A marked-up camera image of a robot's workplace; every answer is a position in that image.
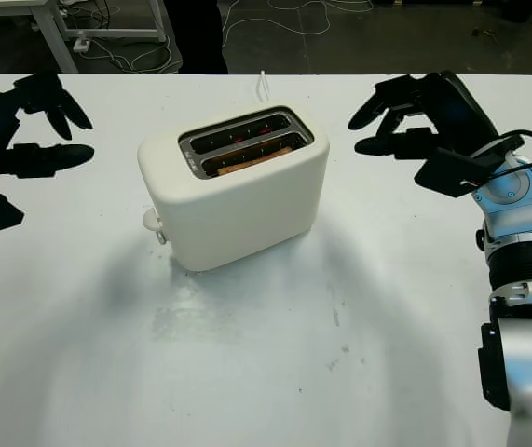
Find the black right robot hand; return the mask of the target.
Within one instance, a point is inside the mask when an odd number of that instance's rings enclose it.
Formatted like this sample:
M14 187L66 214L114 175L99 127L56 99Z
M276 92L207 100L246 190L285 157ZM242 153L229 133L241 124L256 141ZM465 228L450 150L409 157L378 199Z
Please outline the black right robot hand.
M362 129L379 116L383 119L375 136L356 142L356 153L428 159L443 149L469 156L498 137L484 110L450 71L377 83L348 129Z

